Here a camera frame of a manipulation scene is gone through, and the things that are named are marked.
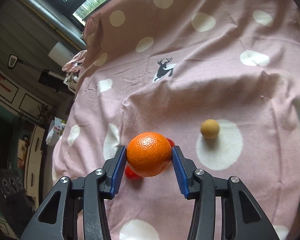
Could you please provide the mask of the red tomato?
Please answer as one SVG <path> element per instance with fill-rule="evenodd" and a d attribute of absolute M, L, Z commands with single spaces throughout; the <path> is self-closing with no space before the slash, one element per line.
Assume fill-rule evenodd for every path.
<path fill-rule="evenodd" d="M 129 180 L 140 180 L 142 179 L 141 176 L 137 175 L 129 165 L 126 166 L 125 168 L 125 175 Z"/>
<path fill-rule="evenodd" d="M 167 138 L 167 140 L 168 140 L 168 142 L 170 143 L 170 146 L 171 146 L 171 147 L 174 147 L 174 146 L 175 146 L 175 143 L 174 143 L 173 140 L 171 140 L 171 139 L 169 139 L 169 138 Z"/>

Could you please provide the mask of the orange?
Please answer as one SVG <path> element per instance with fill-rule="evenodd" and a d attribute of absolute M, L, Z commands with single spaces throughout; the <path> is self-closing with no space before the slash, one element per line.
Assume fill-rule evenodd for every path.
<path fill-rule="evenodd" d="M 132 171 L 141 177 L 154 177 L 170 165 L 172 147 L 159 133 L 144 132 L 134 137 L 127 146 L 127 161 Z"/>

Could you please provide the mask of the lone tan longan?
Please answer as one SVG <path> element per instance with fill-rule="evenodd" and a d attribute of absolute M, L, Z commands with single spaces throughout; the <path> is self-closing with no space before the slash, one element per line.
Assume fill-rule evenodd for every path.
<path fill-rule="evenodd" d="M 220 132 L 220 125 L 214 119 L 207 119 L 201 123 L 200 132 L 205 139 L 216 139 Z"/>

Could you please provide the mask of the white printed paper bag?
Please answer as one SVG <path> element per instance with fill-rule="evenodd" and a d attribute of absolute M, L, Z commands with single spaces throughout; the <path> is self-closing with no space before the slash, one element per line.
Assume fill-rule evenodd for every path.
<path fill-rule="evenodd" d="M 54 117 L 50 123 L 49 132 L 46 137 L 46 144 L 54 146 L 62 136 L 66 122 L 60 118 Z"/>

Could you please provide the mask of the pink polka dot cloth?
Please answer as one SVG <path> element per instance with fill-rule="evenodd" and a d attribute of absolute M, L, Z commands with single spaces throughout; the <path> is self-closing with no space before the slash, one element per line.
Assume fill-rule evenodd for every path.
<path fill-rule="evenodd" d="M 157 132 L 215 177 L 238 176 L 287 239 L 300 202 L 300 9 L 293 0 L 111 0 L 52 158 L 84 177 Z M 201 123 L 220 125 L 205 139 Z"/>

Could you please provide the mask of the crumpled pink clothing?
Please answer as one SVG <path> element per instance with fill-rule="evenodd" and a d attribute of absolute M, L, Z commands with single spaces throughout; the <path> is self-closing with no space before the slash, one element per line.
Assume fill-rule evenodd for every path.
<path fill-rule="evenodd" d="M 81 70 L 82 64 L 85 61 L 87 50 L 82 50 L 77 53 L 68 63 L 62 67 L 62 71 L 66 73 L 77 73 Z"/>

